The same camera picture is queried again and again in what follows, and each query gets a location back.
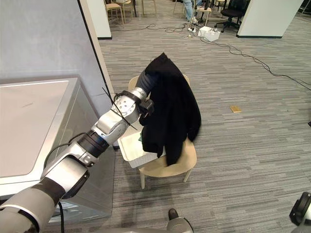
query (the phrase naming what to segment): power strip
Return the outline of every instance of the power strip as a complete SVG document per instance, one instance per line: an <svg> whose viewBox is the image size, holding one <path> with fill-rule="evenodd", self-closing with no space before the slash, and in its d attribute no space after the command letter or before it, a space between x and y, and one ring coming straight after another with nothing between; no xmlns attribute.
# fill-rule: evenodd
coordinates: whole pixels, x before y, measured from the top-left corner
<svg viewBox="0 0 311 233"><path fill-rule="evenodd" d="M195 27L194 27L194 28L188 28L188 31L189 31L189 32L192 32L192 33L195 33L195 32L196 32L196 29L195 29Z"/></svg>

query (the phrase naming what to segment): person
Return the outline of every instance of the person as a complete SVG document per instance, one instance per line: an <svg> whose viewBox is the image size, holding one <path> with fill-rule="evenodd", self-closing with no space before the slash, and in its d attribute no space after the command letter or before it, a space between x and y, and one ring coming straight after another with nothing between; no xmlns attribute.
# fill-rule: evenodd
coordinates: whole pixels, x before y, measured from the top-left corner
<svg viewBox="0 0 311 233"><path fill-rule="evenodd" d="M190 20L191 23L198 23L196 20L195 16L193 16L193 19L191 19L192 13L193 13L193 6L192 6L192 0L184 0L184 5L186 8L186 17L187 21ZM196 0L196 5L201 6L202 5L202 0Z"/></svg>

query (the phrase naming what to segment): chair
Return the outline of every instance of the chair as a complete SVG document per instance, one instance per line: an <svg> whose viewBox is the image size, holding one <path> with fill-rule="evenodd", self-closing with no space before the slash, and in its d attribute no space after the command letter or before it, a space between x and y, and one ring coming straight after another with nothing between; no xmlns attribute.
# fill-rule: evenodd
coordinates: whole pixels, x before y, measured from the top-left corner
<svg viewBox="0 0 311 233"><path fill-rule="evenodd" d="M205 20L205 26L207 25L207 20L208 20L209 13L212 12L212 9L210 7L208 7L209 6L209 1L208 0L206 1L205 6L197 6L196 9L195 9L195 6L196 6L196 0L194 0L191 20L189 21L187 28L189 28L190 24L193 23L192 19L193 19L193 16L194 16L194 14L196 12L202 12L201 19L203 17L203 14L207 13L206 20Z"/></svg>
<svg viewBox="0 0 311 233"><path fill-rule="evenodd" d="M131 0L129 1L126 1L126 2L120 2L120 1L117 1L117 4L121 5L121 8L123 10L123 16L124 16L124 22L126 23L126 17L125 17L125 11L124 11L124 7L126 5L128 5L130 7L130 10L131 10L131 19L133 19L133 2Z"/></svg>
<svg viewBox="0 0 311 233"><path fill-rule="evenodd" d="M202 16L203 16L204 13L207 13L206 20L205 20L205 25L204 25L204 26L206 26L209 13L212 12L212 9L209 8L209 7L207 9L205 9L203 6L202 7L197 7L196 9L193 7L193 12L192 12L192 15L191 15L191 20L193 19L193 16L194 16L195 12L202 12ZM189 28L190 24L192 23L191 20L189 21L187 28Z"/></svg>
<svg viewBox="0 0 311 233"><path fill-rule="evenodd" d="M222 33L225 31L225 28L228 28L230 26L233 26L234 28L239 29L240 18L244 16L248 3L249 1L246 1L246 0L230 0L228 8L226 8L225 6L227 4L227 0L225 0L224 8L221 10L221 14L223 16L229 17L228 21L216 23L214 27L217 28L217 25L223 24L224 27L222 29ZM235 17L238 18L237 23L232 22L232 18L235 18Z"/></svg>
<svg viewBox="0 0 311 233"><path fill-rule="evenodd" d="M156 0L154 1L154 5L155 5L155 15L156 15ZM141 0L141 11L142 11L142 16L144 16L145 12L144 12L144 0Z"/></svg>
<svg viewBox="0 0 311 233"><path fill-rule="evenodd" d="M136 86L139 76L132 78L128 84L128 90L133 90ZM189 79L184 75L188 84L190 84ZM152 177L169 177L176 176L182 173L186 173L183 182L186 182L193 167L196 165L197 157L193 143L186 138L183 142L183 148L181 155L176 164L166 166L166 155L161 156L158 159L150 161L142 166L140 166L140 182L141 188L145 188L145 176Z"/></svg>
<svg viewBox="0 0 311 233"><path fill-rule="evenodd" d="M174 9L173 9L173 15L175 13L175 8L176 8L176 4L177 4L177 0L175 0L175 5L174 5ZM183 16L183 13L186 11L186 8L184 6L184 4L182 3L182 8L181 8L181 12L180 12L180 17Z"/></svg>
<svg viewBox="0 0 311 233"><path fill-rule="evenodd" d="M122 8L120 5L116 4L116 3L106 3L106 1L104 0L104 4L106 7L106 12L107 12L107 16L108 16L108 11L111 11L111 16L112 16L112 11L116 10L116 14L117 14L117 18L118 18L118 12L117 10L120 10L121 12L121 17L122 17L122 24L124 24L124 19L123 19L123 14L122 14Z"/></svg>
<svg viewBox="0 0 311 233"><path fill-rule="evenodd" d="M223 7L225 7L225 0L215 0L217 2L217 5L214 5L214 6L217 6L217 11L219 11L219 7L220 7L220 3L222 3Z"/></svg>

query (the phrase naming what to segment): black shoe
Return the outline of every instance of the black shoe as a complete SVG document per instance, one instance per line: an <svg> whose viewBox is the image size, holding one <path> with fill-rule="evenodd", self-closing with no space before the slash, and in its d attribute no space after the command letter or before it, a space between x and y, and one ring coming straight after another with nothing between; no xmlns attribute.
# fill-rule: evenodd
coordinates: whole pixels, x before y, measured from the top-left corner
<svg viewBox="0 0 311 233"><path fill-rule="evenodd" d="M178 213L175 209L170 209L169 210L169 220L172 220L174 218L178 218Z"/></svg>

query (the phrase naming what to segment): chair seat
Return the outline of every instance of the chair seat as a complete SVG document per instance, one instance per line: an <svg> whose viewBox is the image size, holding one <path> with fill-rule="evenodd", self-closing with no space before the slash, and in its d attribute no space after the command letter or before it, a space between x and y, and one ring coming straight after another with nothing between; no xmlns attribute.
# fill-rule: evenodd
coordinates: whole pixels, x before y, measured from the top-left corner
<svg viewBox="0 0 311 233"><path fill-rule="evenodd" d="M131 3L131 0L129 1L125 1L125 2L117 2L118 4L130 4Z"/></svg>
<svg viewBox="0 0 311 233"><path fill-rule="evenodd" d="M176 164L167 166L166 155L144 164L139 171L147 176L168 177L189 171L196 165L196 152L193 143L187 138L183 142L181 155Z"/></svg>
<svg viewBox="0 0 311 233"><path fill-rule="evenodd" d="M196 9L196 11L199 11L199 12L212 12L212 9L208 7L208 8L205 10L204 7L198 7L198 8Z"/></svg>
<svg viewBox="0 0 311 233"><path fill-rule="evenodd" d="M120 8L121 6L116 4L116 3L109 3L109 4L106 4L106 9L109 10L109 9L113 9L113 8Z"/></svg>
<svg viewBox="0 0 311 233"><path fill-rule="evenodd" d="M236 11L236 10L229 9L229 8L225 8L221 10L221 13L223 16L227 16L227 17L242 17L243 16L243 13L241 11Z"/></svg>

